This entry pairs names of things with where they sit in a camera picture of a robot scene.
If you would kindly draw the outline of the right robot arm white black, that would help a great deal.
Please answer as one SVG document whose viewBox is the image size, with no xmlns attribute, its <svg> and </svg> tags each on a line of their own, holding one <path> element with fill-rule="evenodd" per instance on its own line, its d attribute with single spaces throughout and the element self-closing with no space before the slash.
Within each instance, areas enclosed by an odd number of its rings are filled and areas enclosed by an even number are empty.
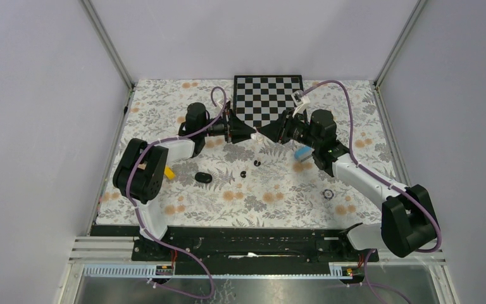
<svg viewBox="0 0 486 304">
<path fill-rule="evenodd" d="M 412 252 L 437 251 L 441 243 L 428 191 L 421 185 L 394 182 L 357 161 L 352 151 L 337 139 L 337 124 L 332 112 L 316 110 L 310 121 L 291 110 L 261 127 L 259 133 L 271 141 L 285 144 L 296 141 L 313 149 L 315 165 L 328 175 L 345 182 L 363 194 L 381 211 L 378 224 L 356 224 L 347 228 L 337 251 L 347 261 L 363 250 L 388 249 L 404 258 Z"/>
</svg>

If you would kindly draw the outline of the white earbud charging case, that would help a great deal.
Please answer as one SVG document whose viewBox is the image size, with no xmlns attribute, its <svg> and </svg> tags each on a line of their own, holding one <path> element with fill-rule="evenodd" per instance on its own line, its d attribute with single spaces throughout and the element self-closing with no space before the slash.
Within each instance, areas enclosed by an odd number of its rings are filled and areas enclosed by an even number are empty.
<svg viewBox="0 0 486 304">
<path fill-rule="evenodd" d="M 260 143 L 260 144 L 263 144 L 264 141 L 265 141 L 265 137 L 264 135 L 260 134 L 259 132 L 255 132 L 255 133 L 252 133 L 251 134 L 251 139 L 256 142 L 256 143 Z"/>
</svg>

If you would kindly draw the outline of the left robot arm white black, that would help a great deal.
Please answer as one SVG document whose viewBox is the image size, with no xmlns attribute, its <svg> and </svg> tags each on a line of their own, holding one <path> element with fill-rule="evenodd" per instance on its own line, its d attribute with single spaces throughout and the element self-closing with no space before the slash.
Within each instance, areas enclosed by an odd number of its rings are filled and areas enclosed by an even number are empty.
<svg viewBox="0 0 486 304">
<path fill-rule="evenodd" d="M 250 140 L 255 133 L 256 129 L 241 121 L 228 106 L 222 106 L 218 116 L 211 118 L 204 104 L 192 103 L 176 136 L 151 144 L 138 138 L 130 140 L 114 172 L 113 185 L 131 200 L 140 233 L 150 239 L 146 250 L 155 260 L 164 260 L 171 252 L 170 242 L 163 238 L 168 225 L 157 199 L 166 166 L 196 157 L 207 137 L 223 136 L 226 142 L 235 144 Z"/>
</svg>

